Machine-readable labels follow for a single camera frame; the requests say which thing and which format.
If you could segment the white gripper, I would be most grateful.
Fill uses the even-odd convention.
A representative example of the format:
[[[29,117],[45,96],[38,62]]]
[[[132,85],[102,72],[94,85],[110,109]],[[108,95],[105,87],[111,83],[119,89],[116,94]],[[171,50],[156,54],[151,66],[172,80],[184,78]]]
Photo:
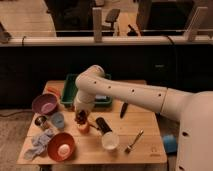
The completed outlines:
[[[84,111],[87,115],[89,115],[94,108],[95,105],[95,96],[85,93],[78,92],[74,99],[74,111],[76,114],[80,114]]]

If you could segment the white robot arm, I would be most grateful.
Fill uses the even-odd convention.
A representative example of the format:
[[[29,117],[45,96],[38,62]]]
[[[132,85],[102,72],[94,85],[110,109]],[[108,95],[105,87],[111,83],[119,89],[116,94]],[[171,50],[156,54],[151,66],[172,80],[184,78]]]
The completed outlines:
[[[97,95],[143,107],[180,123],[176,171],[213,171],[213,91],[191,93],[177,89],[108,80],[92,65],[75,80],[75,119],[82,124]]]

